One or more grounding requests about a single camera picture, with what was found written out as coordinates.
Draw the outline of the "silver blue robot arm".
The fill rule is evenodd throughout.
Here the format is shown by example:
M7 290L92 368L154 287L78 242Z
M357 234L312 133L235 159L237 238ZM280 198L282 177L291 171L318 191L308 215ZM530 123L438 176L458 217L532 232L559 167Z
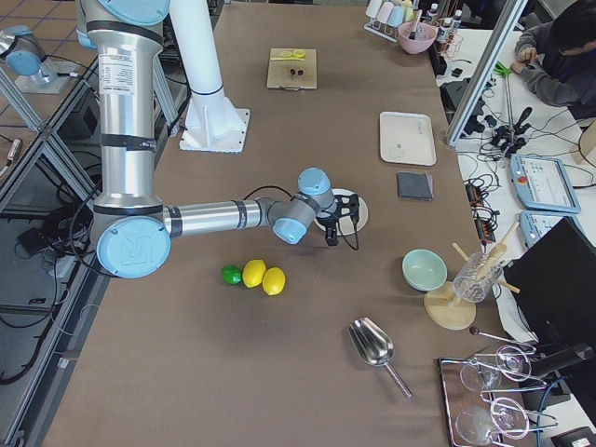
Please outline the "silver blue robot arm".
M18 76L15 83L23 93L59 94L67 83L59 77L59 65L25 25L1 31L1 60Z
M102 191L91 240L104 271L141 278L169 257L174 238L270 226L298 243L314 221L337 221L339 200L327 174L304 170L289 201L268 197L168 206L154 190L154 64L170 20L191 90L184 150L238 153L250 113L224 93L209 8L204 1L80 1L79 42L98 53Z

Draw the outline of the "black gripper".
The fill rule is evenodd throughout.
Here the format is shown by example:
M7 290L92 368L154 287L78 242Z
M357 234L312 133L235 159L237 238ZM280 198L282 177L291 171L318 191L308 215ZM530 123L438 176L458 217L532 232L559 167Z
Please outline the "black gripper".
M342 217L340 211L333 213L325 213L320 218L320 224L325 228L325 242L328 246L337 246L337 231L339 230L339 222Z

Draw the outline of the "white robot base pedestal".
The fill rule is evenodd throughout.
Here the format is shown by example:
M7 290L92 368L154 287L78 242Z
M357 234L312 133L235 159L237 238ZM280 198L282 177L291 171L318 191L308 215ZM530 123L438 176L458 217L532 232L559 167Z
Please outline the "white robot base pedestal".
M169 15L191 90L181 149L241 153L251 112L236 108L224 92L208 3L173 0Z

